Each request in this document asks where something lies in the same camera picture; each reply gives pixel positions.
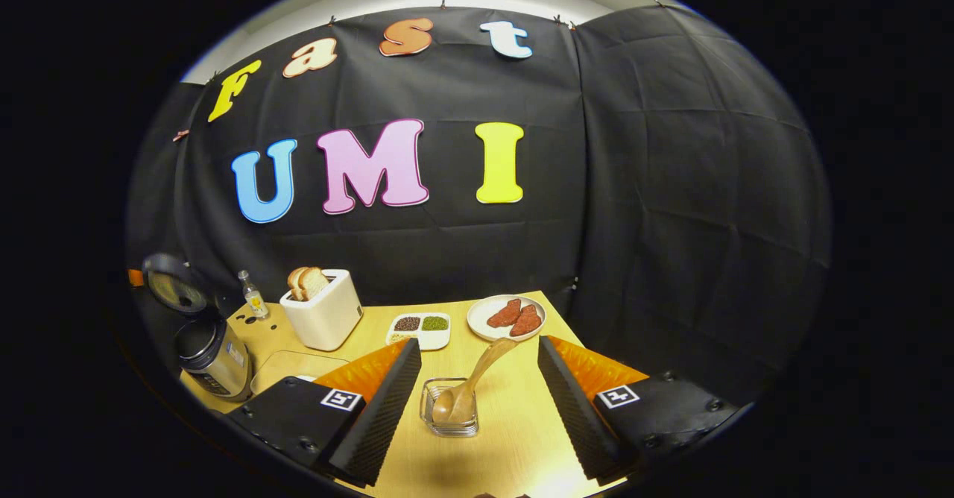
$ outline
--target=letter m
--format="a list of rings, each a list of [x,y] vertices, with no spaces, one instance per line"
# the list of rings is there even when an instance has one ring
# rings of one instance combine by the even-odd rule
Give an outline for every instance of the letter m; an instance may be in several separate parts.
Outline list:
[[[417,161],[417,139],[423,131],[420,120],[396,120],[385,125],[374,154],[358,143],[354,133],[338,129],[318,139],[328,171],[328,200],[324,212],[341,215],[354,209],[354,198],[348,195],[345,179],[365,207],[374,204],[381,178],[388,173],[388,189],[381,195],[386,206],[414,206],[427,201],[427,188],[420,184]]]

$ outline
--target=white tray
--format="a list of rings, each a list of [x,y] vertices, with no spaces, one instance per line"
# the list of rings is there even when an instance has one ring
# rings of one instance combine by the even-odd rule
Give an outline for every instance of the white tray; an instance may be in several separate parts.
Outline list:
[[[447,319],[446,330],[420,330],[423,327],[423,319],[430,317],[439,317]],[[420,318],[417,330],[394,330],[394,325],[398,324],[402,318]],[[385,334],[385,345],[388,345],[388,339],[392,334],[408,334],[418,338],[418,344],[422,351],[434,351],[441,349],[450,342],[450,315],[440,312],[413,312],[413,314],[401,314],[394,318],[391,327],[388,328],[388,334]]]
[[[507,306],[508,301],[514,300],[514,298],[519,298],[521,308],[528,304],[532,304],[536,307],[537,314],[540,316],[540,325],[536,330],[527,332],[525,335],[511,335],[511,329],[514,328],[513,325],[494,328],[487,324],[487,319],[490,319],[492,315],[500,311],[501,308]],[[532,300],[532,298],[520,297],[518,294],[495,294],[493,297],[478,300],[470,307],[470,310],[467,310],[467,326],[470,326],[470,330],[474,331],[474,334],[480,335],[481,338],[488,339],[488,341],[494,341],[494,339],[498,338],[524,341],[524,339],[530,339],[537,335],[545,324],[546,310],[544,307],[541,306],[539,302]]]

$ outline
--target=small bottle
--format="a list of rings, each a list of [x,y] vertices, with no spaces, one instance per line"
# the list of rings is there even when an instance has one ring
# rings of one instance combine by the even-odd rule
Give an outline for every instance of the small bottle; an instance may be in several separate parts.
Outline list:
[[[252,313],[255,314],[256,318],[259,318],[259,321],[265,321],[271,315],[271,312],[268,311],[268,306],[262,300],[259,288],[249,281],[248,271],[239,271],[238,279],[241,280],[242,284],[241,293],[245,296],[245,301],[248,302],[249,307],[252,308]]]

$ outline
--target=table surface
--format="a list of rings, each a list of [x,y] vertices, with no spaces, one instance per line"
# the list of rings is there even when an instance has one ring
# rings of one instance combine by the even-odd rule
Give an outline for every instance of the table surface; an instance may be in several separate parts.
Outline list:
[[[546,309],[540,335],[555,335],[580,343],[541,291],[521,294]],[[468,376],[488,341],[467,326],[467,310],[477,300],[408,306],[367,306],[348,339],[335,351],[307,348],[295,335],[282,306],[269,303],[271,317],[246,324],[238,315],[251,317],[248,305],[228,319],[236,335],[248,346],[253,365],[261,365],[273,352],[297,351],[333,356],[351,362],[385,345],[385,334],[399,314],[444,312],[450,315],[450,343],[443,349],[420,352],[420,373],[408,398],[391,448],[375,487],[344,487],[382,498],[449,496],[471,498],[491,494],[496,498],[582,497],[619,485],[597,485],[587,480],[563,428],[556,405],[537,366],[539,338],[535,335],[504,355],[478,382],[477,411],[480,431],[470,438],[443,438],[420,420],[423,382],[434,376]],[[205,392],[187,373],[180,379],[209,409],[223,413],[240,406]]]

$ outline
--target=wooden spoon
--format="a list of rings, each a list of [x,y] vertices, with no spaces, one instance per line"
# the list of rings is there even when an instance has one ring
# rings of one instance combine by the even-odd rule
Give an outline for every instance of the wooden spoon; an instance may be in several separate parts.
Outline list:
[[[474,366],[470,378],[464,380],[460,385],[448,388],[440,393],[440,396],[434,400],[434,410],[432,419],[435,423],[463,423],[470,420],[474,414],[474,386],[481,375],[487,371],[492,363],[497,362],[500,356],[507,354],[510,349],[515,348],[517,342],[510,338],[498,338],[487,346],[484,354],[480,356],[477,365]]]

